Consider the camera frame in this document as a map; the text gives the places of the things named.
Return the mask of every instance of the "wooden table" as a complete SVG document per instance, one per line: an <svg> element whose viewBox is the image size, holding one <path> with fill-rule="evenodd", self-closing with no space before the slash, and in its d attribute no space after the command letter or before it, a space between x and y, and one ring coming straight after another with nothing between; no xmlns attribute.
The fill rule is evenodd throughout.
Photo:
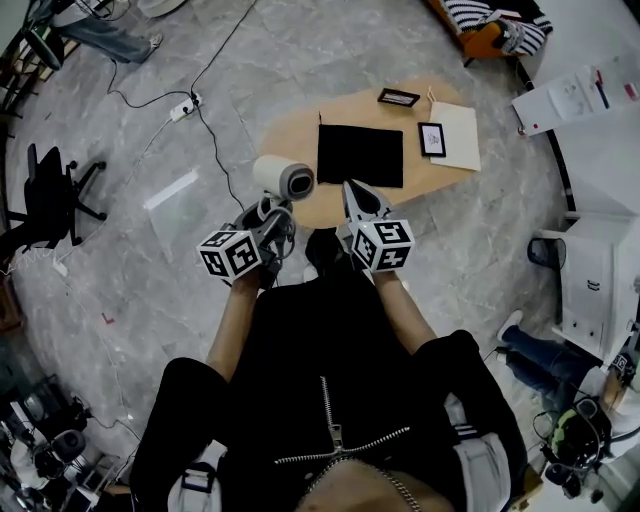
<svg viewBox="0 0 640 512"><path fill-rule="evenodd" d="M413 108L378 103L382 88L368 89L342 96L315 108L297 110L278 119L268 130L260 149L261 155L278 155L303 162L315 172L318 163L318 112L323 124L344 124L404 132L404 187L378 188L392 205L409 201L458 181L473 171L432 164L420 151L418 122L429 122L431 87L437 101L464 105L461 96L438 78L425 76L390 85L420 95ZM294 203L296 221L309 228L328 228L345 222L342 186L317 185L308 199Z"/></svg>

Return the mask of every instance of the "office chair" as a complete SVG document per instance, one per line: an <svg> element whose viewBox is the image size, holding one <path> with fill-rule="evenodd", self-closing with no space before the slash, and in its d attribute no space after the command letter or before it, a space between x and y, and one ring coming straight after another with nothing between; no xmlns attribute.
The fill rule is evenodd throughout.
<svg viewBox="0 0 640 512"><path fill-rule="evenodd" d="M22 221L16 228L0 236L0 262L6 260L23 245L24 252L37 242L47 242L47 249L55 249L60 240L71 232L71 243L76 246L82 238L76 236L75 211L80 210L94 219L104 221L106 213L96 213L80 201L80 193L96 170L106 169L106 162L96 162L80 181L71 179L71 170L78 164L72 161L62 173L60 151L51 149L38 163L34 144L28 150L29 179L24 184L24 213L8 211L10 220Z"/></svg>

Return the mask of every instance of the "gray tile floor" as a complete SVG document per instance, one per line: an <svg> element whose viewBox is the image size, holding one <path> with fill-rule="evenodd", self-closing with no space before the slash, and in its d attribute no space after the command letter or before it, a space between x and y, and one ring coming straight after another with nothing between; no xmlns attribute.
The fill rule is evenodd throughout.
<svg viewBox="0 0 640 512"><path fill-rule="evenodd" d="M191 0L147 23L132 11L123 23L138 33L162 30L165 41L142 66L121 66L116 86L133 103L188 88L248 5ZM258 193L250 177L256 148L276 117L425 74L458 88L477 110L483 170L400 209L418 236L402 277L439 334L467 329L484 355L516 307L525 309L525 325L534 334L547 332L555 283L550 272L528 263L525 250L535 229L559 222L565 200L546 138L517 135L510 101L521 84L513 71L499 60L465 70L462 60L420 0L259 0L196 90L234 190L250 204ZM182 98L127 108L117 95L105 95L112 73L108 59L80 48L25 105L8 149L12 209L22 211L26 150L35 142L41 155L59 146L66 161L81 163L80 170L106 159L108 169L86 203L110 217L99 231L97 222L79 217L80 233L95 235L64 257L68 277L53 269L51 256L42 256L22 259L15 281L45 370L82 395L103 423L130 415L142 432L166 363L177 356L202 358L210 346L227 288L204 276L194 248L239 208L215 163L210 135L195 118L167 125L136 166ZM162 245L143 204L192 170L197 182L167 206L174 208L177 233ZM308 235L300 234L300 249L287 260L281 284L300 282ZM57 256L69 250L67 240ZM493 358L488 364L533 444L538 405L532 393ZM120 426L92 424L89 432L109 453L126 456L136 444Z"/></svg>

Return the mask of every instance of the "picture frame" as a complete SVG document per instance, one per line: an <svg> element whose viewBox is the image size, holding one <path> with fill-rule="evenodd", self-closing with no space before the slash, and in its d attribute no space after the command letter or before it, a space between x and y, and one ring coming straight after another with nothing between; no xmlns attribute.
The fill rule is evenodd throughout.
<svg viewBox="0 0 640 512"><path fill-rule="evenodd" d="M447 156L444 131L440 123L418 123L422 156Z"/></svg>
<svg viewBox="0 0 640 512"><path fill-rule="evenodd" d="M378 102L387 103L389 105L396 105L399 107L413 107L419 99L419 94L413 94L412 92L399 91L397 89L389 89L385 87L384 89L382 89L382 92L378 97Z"/></svg>

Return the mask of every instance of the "jeans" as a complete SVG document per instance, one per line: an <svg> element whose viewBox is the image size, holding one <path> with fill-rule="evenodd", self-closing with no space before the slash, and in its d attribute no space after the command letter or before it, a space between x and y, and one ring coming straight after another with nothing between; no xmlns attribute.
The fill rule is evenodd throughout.
<svg viewBox="0 0 640 512"><path fill-rule="evenodd" d="M515 377L540 392L558 412L571 406L584 377L597 366L589 357L555 341L533 338L515 325L502 339L510 349L507 366Z"/></svg>
<svg viewBox="0 0 640 512"><path fill-rule="evenodd" d="M63 37L91 46L124 64L141 64L153 51L144 37L134 37L113 22L97 20L91 16L70 25L56 27L56 30Z"/></svg>

